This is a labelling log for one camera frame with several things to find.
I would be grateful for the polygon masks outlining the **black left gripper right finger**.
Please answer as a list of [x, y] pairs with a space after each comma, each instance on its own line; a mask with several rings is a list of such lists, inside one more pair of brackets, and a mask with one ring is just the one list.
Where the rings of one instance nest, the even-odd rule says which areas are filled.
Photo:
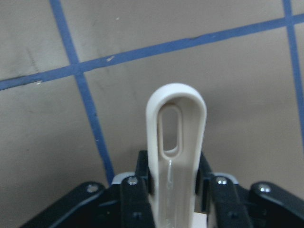
[[229, 177], [216, 175], [204, 153], [200, 154], [195, 193], [208, 228], [252, 228], [246, 207]]

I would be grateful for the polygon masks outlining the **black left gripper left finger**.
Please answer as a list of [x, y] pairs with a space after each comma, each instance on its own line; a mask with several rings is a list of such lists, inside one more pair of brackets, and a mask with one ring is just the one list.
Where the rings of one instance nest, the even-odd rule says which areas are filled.
[[148, 153], [139, 151], [135, 174], [123, 179], [120, 189], [121, 227], [154, 228], [149, 195], [152, 192], [151, 174], [148, 167]]

